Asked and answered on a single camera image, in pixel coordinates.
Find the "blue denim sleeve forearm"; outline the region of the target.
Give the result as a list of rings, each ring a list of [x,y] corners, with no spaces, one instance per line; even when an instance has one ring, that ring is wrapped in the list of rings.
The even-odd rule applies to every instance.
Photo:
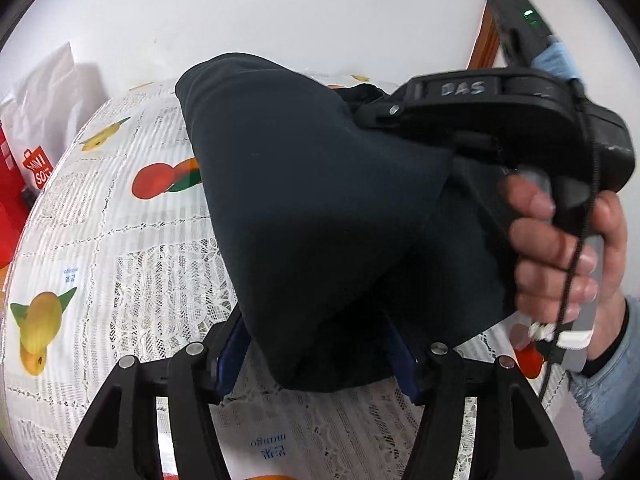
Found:
[[[626,300],[620,334],[608,351],[572,376],[591,451],[603,469],[628,457],[639,472],[639,300]]]

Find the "person's right hand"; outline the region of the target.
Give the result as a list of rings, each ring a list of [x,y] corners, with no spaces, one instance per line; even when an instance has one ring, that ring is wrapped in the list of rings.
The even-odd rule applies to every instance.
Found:
[[[559,314],[577,238],[552,226],[555,204],[536,184],[512,174],[503,180],[501,192],[521,215],[509,230],[509,240],[521,256],[515,269],[516,307],[534,322],[552,323]],[[592,225],[603,236],[603,256],[599,258],[589,247],[582,251],[570,285],[566,317],[574,320],[580,306],[599,301],[587,349],[588,359],[595,360],[616,341],[626,312],[620,285],[626,268],[628,230],[617,194],[610,191],[599,194]]]

